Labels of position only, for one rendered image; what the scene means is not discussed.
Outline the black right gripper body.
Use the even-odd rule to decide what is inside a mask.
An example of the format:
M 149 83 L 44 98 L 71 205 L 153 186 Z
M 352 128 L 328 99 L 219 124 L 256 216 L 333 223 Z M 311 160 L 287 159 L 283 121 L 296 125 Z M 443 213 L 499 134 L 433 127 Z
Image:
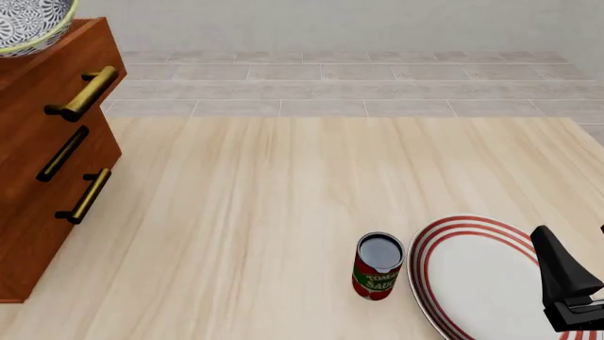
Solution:
M 554 297 L 543 293 L 544 313 L 556 332 L 604 331 L 604 298 L 592 294 Z

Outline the wooden cabinet drawer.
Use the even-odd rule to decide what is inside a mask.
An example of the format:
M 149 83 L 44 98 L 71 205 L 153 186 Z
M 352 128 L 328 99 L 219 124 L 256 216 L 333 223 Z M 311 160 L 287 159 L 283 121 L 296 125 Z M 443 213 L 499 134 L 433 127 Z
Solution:
M 51 121 L 59 126 L 42 129 L 41 137 L 28 139 L 25 146 L 13 149 L 10 156 L 0 163 L 0 212 L 15 214 L 17 206 L 35 186 L 36 176 L 79 127 L 88 127 L 90 130 L 80 146 L 102 141 L 116 142 L 105 115 L 98 108 L 87 112 L 76 123 L 68 123 L 57 117 L 51 118 Z
M 98 107 L 125 78 L 126 68 L 105 17 L 75 19 L 59 42 L 31 56 L 0 59 L 0 163 L 46 125 L 46 105 L 64 105 L 87 84 L 81 76 L 112 66 L 119 76 L 92 105 Z
M 81 146 L 49 182 L 35 186 L 0 225 L 0 303 L 21 303 L 32 293 L 47 266 L 77 225 L 58 220 L 55 212 L 70 211 L 90 183 L 85 174 L 110 169 L 122 151 L 115 141 Z

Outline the wooden cabinet with drawers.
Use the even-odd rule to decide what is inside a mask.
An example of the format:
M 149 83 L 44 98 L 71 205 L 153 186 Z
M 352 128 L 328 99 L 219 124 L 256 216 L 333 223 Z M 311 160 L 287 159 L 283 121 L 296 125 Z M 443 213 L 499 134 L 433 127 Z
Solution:
M 126 75 L 107 19 L 0 59 L 0 303 L 21 303 L 122 155 L 101 111 Z

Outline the patterned blue-white bowl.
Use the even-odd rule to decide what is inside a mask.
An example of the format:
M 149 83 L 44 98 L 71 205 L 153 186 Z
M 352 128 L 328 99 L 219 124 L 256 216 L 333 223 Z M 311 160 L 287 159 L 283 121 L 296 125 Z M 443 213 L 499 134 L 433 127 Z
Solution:
M 79 0 L 0 0 L 0 59 L 39 53 L 61 39 Z

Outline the white plate with red rings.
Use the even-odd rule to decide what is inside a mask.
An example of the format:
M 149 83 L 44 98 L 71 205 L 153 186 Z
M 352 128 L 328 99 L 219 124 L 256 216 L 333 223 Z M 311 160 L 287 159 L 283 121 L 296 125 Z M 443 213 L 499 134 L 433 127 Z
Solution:
M 529 235 L 500 220 L 453 214 L 427 223 L 411 240 L 407 271 L 445 340 L 604 340 L 604 331 L 554 330 Z

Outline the red tomato sauce tin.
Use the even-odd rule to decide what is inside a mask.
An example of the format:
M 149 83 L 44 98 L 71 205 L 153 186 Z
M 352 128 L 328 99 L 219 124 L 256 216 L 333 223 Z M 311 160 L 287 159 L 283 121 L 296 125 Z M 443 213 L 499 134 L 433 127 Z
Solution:
M 402 243 L 385 232 L 370 232 L 357 243 L 352 272 L 354 291 L 368 300 L 388 297 L 404 263 Z

